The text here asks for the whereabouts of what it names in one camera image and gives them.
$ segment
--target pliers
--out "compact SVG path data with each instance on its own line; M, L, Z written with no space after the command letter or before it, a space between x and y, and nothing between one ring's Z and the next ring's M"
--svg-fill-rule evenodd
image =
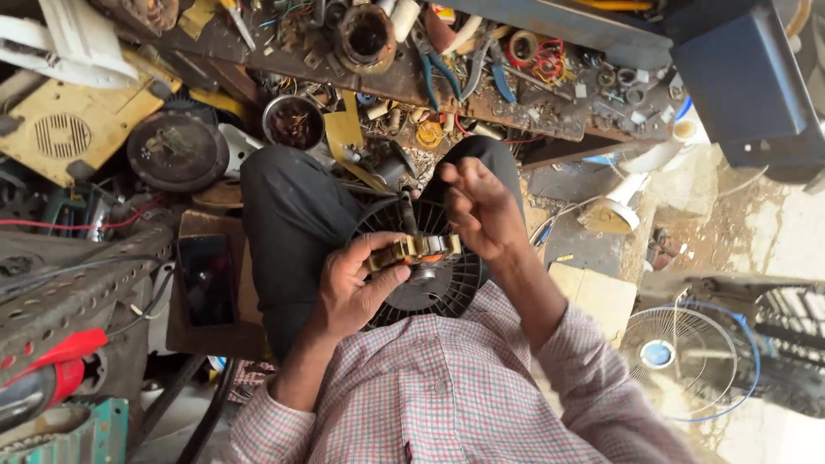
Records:
M515 103L516 96L513 95L510 86L507 85L507 78L504 75L504 52L502 47L498 44L498 40L493 37L493 31L496 29L496 23L490 22L487 26L487 33L484 34L484 42L473 54L472 64L473 69L469 73L467 79L467 87L461 93L459 100L464 100L469 97L471 93L475 92L476 87L481 81L481 70L484 69L484 59L487 58L487 53L490 54L492 60L490 68L493 71L493 79L496 81L496 88L502 94L507 103Z
M430 102L432 102L432 107L439 111L440 103L438 98L436 98L436 93L432 87L432 68L435 67L442 74L444 77L447 78L447 81L450 83L450 87L453 89L453 93L455 97L459 100L462 100L460 97L461 93L461 85L459 84L459 80L455 78L455 75L450 71L450 68L441 61L441 58L438 57L438 53L432 48L432 44L430 44L429 39L427 39L427 33L424 31L424 27L421 25L420 22L412 29L412 42L415 45L416 50L418 50L418 57L421 59L421 66L424 68L424 78L427 81L427 95L430 98Z

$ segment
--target white fan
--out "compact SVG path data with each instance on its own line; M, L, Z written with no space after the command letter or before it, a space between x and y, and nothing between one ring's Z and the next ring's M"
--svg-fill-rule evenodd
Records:
M736 375L733 340L693 310L661 307L632 315L619 351L630 376L674 418L693 419L716 405Z

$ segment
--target workbench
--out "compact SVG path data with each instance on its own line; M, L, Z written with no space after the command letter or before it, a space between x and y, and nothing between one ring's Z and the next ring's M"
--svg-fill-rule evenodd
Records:
M191 0L181 0L182 11L190 5ZM243 97L245 102L260 107L266 105L268 97L256 88L254 82L246 77L238 65L246 69L277 73L316 83L329 83L335 88L363 92L417 107L430 106L421 63L411 44L398 44L395 60L385 73L359 75L342 69L340 64L330 65L331 55L327 57L328 41L317 33L310 33L309 39L301 31L285 33L285 39L291 37L291 40L285 40L285 44L271 40L268 46L264 45L277 33L276 25L258 26L269 19L260 12L246 19L248 24L252 24L252 37L257 45L254 52L250 52L238 31L231 22L226 21L220 10L204 26L198 40L194 40L176 26L164 32L153 44L162 50L174 50L204 69L234 97ZM304 59L313 48L317 54L325 57L315 69L304 63ZM568 60L577 74L577 82L587 86L585 98L569 102L508 74L508 82L514 89L518 101L533 106L534 110L530 111L528 105L509 104L502 100L492 84L492 78L485 74L476 92L464 102L457 102L447 80L434 73L434 87L436 96L441 101L441 112L458 112L461 116L552 137L556 144L549 146L553 148L539 150L538 154L528 154L531 159L525 161L526 168L558 162L559 154L563 154L564 159L581 158L577 153L577 144L571 144L572 148L565 149L558 145L558 142L577 143L586 140L587 135L597 137L601 142L596 145L600 152L605 153L614 150L614 145L621 146L628 142L640 141L641 143L635 143L634 147L651 146L669 136L673 118L670 118L670 124L667 124L660 116L668 107L678 110L682 102L671 99L667 86L659 82L654 70L650 73L649 82L640 84L647 93L644 101L632 107L599 94L600 88L596 83L598 69L582 65L575 54L568 54ZM574 83L566 81L560 84L559 90L572 96L575 93ZM636 125L629 119L633 111L644 114L648 121ZM417 145L414 131L412 135L410 136L410 131L407 131L399 136L398 142L403 146L423 148ZM435 151L444 152L449 146L448 143L442 143ZM594 154L592 148L585 146L581 151L587 155Z

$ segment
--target speaker grille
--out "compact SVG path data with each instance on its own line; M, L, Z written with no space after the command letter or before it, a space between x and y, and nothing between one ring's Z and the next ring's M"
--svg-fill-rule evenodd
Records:
M92 142L89 126L79 117L69 114L40 119L35 123L35 134L40 152L57 159L80 156Z

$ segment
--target hand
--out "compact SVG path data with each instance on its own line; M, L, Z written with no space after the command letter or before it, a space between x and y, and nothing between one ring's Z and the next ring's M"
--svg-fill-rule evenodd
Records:
M370 272L365 261L372 251L405 236L394 232L364 234L330 254L321 272L311 328L336 341L361 330L387 296L410 276L409 267L398 265L375 273L370 283L364 283Z
M516 198L479 159L445 163L441 178L452 185L448 219L469 249L492 265L529 249Z

